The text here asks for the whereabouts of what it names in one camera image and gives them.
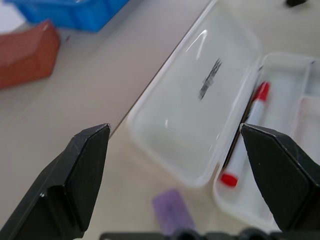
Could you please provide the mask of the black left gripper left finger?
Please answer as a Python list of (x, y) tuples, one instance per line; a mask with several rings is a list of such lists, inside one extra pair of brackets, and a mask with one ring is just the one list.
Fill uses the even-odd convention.
[(40, 172), (0, 230), (0, 238), (82, 238), (101, 187), (110, 131), (105, 123), (77, 133)]

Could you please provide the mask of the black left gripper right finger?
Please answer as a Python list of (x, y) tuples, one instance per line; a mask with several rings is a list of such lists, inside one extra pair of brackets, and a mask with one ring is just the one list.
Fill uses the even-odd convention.
[(320, 228), (320, 166), (288, 135), (240, 126), (257, 187), (282, 231)]

